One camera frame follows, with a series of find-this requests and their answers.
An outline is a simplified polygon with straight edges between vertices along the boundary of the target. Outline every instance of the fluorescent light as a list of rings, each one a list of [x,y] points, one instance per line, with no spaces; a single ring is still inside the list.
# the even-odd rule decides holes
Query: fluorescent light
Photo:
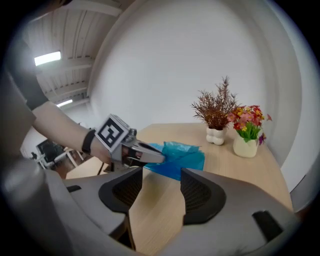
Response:
[[[48,53],[48,54],[41,55],[39,57],[34,58],[34,62],[35,62],[36,66],[47,63],[47,62],[53,62],[53,61],[58,61],[58,60],[61,60],[61,52],[60,51]]]
[[[72,99],[69,99],[67,101],[64,101],[64,102],[61,102],[61,103],[57,104],[56,106],[60,108],[60,107],[62,107],[64,105],[67,105],[67,104],[69,104],[71,102],[72,102]]]

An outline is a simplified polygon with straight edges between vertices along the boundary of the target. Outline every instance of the floor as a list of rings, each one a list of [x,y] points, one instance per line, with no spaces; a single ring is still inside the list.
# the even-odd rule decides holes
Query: floor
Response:
[[[84,163],[85,161],[89,160],[92,157],[91,155],[83,153],[82,157],[84,160],[82,161],[81,158],[79,157],[79,155],[77,154],[77,152],[72,151],[70,153],[71,153],[71,155],[77,165],[81,165],[82,163]],[[54,169],[60,175],[61,179],[65,180],[67,173],[70,172],[74,168],[75,168],[75,166],[72,164],[70,159],[68,157],[66,157],[63,160],[59,161],[56,164],[56,167],[52,168],[52,169]]]

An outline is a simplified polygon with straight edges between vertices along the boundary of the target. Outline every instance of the cream vase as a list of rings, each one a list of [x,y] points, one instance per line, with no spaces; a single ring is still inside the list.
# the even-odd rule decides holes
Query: cream vase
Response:
[[[234,153],[242,158],[253,158],[257,154],[258,149],[258,140],[251,139],[248,142],[245,142],[238,133],[233,141],[233,150]]]
[[[223,130],[210,129],[206,128],[206,141],[210,143],[214,143],[215,145],[222,145],[225,141],[227,133],[227,128],[223,128]]]

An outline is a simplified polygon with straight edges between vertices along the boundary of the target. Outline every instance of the artificial flower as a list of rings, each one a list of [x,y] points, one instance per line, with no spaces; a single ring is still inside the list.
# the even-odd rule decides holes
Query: artificial flower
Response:
[[[259,126],[259,123],[260,123],[259,118],[258,118],[258,117],[253,118],[253,119],[252,119],[252,123],[253,123],[255,126]]]
[[[258,133],[262,130],[262,121],[271,120],[270,115],[263,115],[258,105],[240,106],[227,115],[227,119],[233,122],[233,128],[237,133],[248,140],[259,140],[260,145],[265,141],[266,135],[263,133],[258,137]]]
[[[252,120],[252,118],[253,118],[253,116],[250,114],[250,113],[248,113],[248,112],[246,112],[246,113],[243,113],[242,115],[241,115],[241,119],[244,119],[245,120],[245,122],[250,122],[251,120]]]
[[[233,125],[233,128],[235,130],[240,130],[240,124],[238,122],[236,122],[234,125]]]
[[[261,145],[262,143],[265,143],[265,139],[266,139],[266,135],[265,133],[262,133],[262,135],[259,137],[259,145]]]
[[[236,116],[235,116],[234,113],[229,113],[227,115],[227,119],[228,119],[229,122],[233,122],[234,120],[236,120]]]

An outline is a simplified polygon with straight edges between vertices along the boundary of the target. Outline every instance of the red flower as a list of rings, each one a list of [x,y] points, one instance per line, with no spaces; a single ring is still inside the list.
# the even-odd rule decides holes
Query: red flower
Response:
[[[240,130],[240,124],[238,122],[236,122],[234,125],[233,125],[233,128],[235,130]]]
[[[259,118],[257,118],[257,117],[253,118],[252,123],[253,123],[255,126],[261,125],[261,122],[260,122]]]

